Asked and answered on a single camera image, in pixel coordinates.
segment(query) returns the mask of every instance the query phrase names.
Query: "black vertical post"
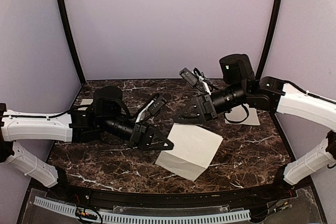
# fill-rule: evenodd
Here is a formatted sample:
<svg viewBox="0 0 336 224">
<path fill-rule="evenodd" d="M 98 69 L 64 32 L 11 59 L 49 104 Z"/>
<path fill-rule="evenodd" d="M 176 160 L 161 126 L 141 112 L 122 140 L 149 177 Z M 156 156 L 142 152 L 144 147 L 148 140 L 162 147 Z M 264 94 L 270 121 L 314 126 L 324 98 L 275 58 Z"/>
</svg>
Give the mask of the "black vertical post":
<svg viewBox="0 0 336 224">
<path fill-rule="evenodd" d="M 277 24 L 278 14 L 279 14 L 279 10 L 280 10 L 280 3 L 281 3 L 281 0 L 274 0 L 271 19 L 269 21 L 269 26 L 268 26 L 268 31 L 267 31 L 265 44 L 264 44 L 263 52 L 262 52 L 261 57 L 260 57 L 260 62 L 259 62 L 259 65 L 258 65 L 258 69 L 257 69 L 257 72 L 256 72 L 256 79 L 257 80 L 259 80 L 261 78 L 261 75 L 263 74 L 263 71 L 264 71 L 264 68 L 265 68 L 265 65 L 266 65 L 267 56 L 268 56 L 269 49 L 271 47 L 272 40 L 273 40 L 275 26 Z"/>
<path fill-rule="evenodd" d="M 67 10 L 65 7 L 65 2 L 64 0 L 57 0 L 57 3 L 58 3 L 58 8 L 59 8 L 59 13 L 61 15 L 62 23 L 63 23 L 64 33 L 67 38 L 72 60 L 74 62 L 73 64 L 75 65 L 75 69 L 76 69 L 79 81 L 83 85 L 86 82 L 86 80 L 84 77 L 82 67 L 80 65 L 80 61 L 79 61 L 75 43 L 74 43 L 74 38 L 72 37 L 72 32 L 70 29 L 70 24 L 69 24 L 69 19 L 67 15 Z"/>
</svg>

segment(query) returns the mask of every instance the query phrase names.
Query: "white paper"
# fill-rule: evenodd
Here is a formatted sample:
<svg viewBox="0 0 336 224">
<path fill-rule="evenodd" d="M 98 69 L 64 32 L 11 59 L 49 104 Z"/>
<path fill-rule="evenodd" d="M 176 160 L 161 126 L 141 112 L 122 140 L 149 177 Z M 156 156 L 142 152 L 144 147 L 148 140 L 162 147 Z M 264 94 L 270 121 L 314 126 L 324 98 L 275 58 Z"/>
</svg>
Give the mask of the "white paper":
<svg viewBox="0 0 336 224">
<path fill-rule="evenodd" d="M 174 123 L 168 139 L 171 151 L 162 151 L 156 164 L 183 178 L 195 181 L 210 165 L 223 138 L 189 124 Z"/>
<path fill-rule="evenodd" d="M 93 99 L 83 99 L 80 102 L 80 105 L 90 105 L 93 102 Z"/>
<path fill-rule="evenodd" d="M 245 124 L 245 125 L 260 125 L 257 110 L 254 108 L 250 108 L 248 104 L 244 104 L 246 108 L 248 109 L 248 112 L 250 115 L 248 118 L 242 122 L 237 124 Z M 230 113 L 225 114 L 226 118 L 228 118 L 230 121 L 241 121 L 246 117 L 246 112 L 242 106 L 234 107 Z"/>
</svg>

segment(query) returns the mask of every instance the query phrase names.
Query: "perforated metal strip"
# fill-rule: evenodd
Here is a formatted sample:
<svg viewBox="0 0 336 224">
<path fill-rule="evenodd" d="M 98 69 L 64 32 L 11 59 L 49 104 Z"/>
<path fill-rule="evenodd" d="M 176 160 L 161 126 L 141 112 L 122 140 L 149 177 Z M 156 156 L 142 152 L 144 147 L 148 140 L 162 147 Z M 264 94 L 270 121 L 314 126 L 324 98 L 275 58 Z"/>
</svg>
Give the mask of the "perforated metal strip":
<svg viewBox="0 0 336 224">
<path fill-rule="evenodd" d="M 34 205 L 48 209 L 61 215 L 76 218 L 76 206 L 65 202 L 56 202 L 51 199 L 35 197 Z M 87 210 L 88 213 L 96 215 L 93 211 Z M 119 224 L 223 224 L 234 223 L 244 220 L 250 220 L 250 211 L 228 212 L 216 215 L 189 216 L 189 217 L 150 217 L 150 216 L 133 216 L 118 215 L 109 212 L 99 212 L 103 218 L 103 223 Z"/>
</svg>

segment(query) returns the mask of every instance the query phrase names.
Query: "brown marble surface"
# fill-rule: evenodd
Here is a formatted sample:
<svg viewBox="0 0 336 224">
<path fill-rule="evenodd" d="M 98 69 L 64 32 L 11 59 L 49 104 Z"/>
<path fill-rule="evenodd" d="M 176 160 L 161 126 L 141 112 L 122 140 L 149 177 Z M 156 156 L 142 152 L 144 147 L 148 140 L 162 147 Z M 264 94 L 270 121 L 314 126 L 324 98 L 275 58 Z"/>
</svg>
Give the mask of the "brown marble surface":
<svg viewBox="0 0 336 224">
<path fill-rule="evenodd" d="M 212 82 L 221 88 L 225 85 L 223 80 Z M 88 81 L 75 104 L 92 98 L 95 89 L 105 86 L 123 90 L 131 113 L 153 93 L 164 94 L 168 104 L 152 123 L 166 136 L 173 125 L 172 116 L 198 94 L 182 79 Z M 72 185 L 130 193 L 205 193 L 270 184 L 277 168 L 290 158 L 269 114 L 259 111 L 258 116 L 261 126 L 225 124 L 222 115 L 202 125 L 224 139 L 209 168 L 195 182 L 155 165 L 160 152 L 110 145 L 120 141 L 108 134 L 104 138 L 110 144 L 56 143 L 48 163 L 63 168 Z"/>
</svg>

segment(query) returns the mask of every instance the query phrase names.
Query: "sheet of paper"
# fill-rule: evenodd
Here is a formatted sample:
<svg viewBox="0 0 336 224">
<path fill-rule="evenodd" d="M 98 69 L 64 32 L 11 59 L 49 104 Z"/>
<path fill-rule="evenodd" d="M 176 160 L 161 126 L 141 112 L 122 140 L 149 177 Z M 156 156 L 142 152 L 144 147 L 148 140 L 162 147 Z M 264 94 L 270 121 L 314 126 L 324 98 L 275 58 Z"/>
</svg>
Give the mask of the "sheet of paper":
<svg viewBox="0 0 336 224">
<path fill-rule="evenodd" d="M 162 151 L 156 164 L 183 178 L 195 181 L 210 165 L 223 138 L 189 124 L 174 123 L 168 139 L 171 151 Z"/>
<path fill-rule="evenodd" d="M 90 105 L 93 102 L 93 99 L 83 99 L 80 102 L 80 105 Z"/>
<path fill-rule="evenodd" d="M 250 108 L 248 104 L 245 104 L 245 106 L 248 109 L 248 112 L 250 113 L 250 115 L 244 122 L 238 123 L 238 124 L 260 125 L 257 110 L 254 108 Z M 246 112 L 242 106 L 238 106 L 238 107 L 234 107 L 230 113 L 226 113 L 225 116 L 230 121 L 241 121 L 246 117 Z"/>
</svg>

